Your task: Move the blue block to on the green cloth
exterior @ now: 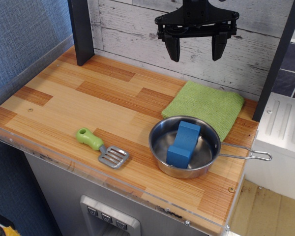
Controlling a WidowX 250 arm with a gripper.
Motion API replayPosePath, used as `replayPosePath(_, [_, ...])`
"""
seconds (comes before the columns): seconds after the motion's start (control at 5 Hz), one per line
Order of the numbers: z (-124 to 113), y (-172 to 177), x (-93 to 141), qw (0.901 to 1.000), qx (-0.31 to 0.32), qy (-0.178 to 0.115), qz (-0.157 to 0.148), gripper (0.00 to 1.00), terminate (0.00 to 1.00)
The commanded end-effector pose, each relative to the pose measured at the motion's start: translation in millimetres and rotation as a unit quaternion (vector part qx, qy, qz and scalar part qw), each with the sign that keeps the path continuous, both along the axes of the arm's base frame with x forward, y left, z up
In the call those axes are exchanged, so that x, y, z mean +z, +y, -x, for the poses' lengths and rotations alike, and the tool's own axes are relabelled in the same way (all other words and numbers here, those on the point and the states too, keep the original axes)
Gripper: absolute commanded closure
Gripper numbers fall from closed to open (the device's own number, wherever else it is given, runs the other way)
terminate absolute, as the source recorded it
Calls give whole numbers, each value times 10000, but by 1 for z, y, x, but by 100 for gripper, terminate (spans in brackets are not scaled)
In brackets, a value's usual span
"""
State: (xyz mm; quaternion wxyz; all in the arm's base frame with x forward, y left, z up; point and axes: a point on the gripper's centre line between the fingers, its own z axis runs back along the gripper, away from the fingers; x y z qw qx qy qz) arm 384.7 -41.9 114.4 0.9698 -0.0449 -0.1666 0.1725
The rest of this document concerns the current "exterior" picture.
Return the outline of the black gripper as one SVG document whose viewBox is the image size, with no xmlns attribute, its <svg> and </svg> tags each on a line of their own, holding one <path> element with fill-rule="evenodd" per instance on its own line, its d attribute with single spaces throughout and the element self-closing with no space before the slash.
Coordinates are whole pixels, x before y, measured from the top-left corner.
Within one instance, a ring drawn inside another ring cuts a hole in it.
<svg viewBox="0 0 295 236">
<path fill-rule="evenodd" d="M 179 62 L 180 38 L 212 37 L 212 59 L 219 60 L 227 40 L 237 33 L 239 13 L 213 6 L 207 0 L 184 0 L 179 9 L 158 16 L 157 36 L 165 40 L 171 60 Z"/>
</svg>

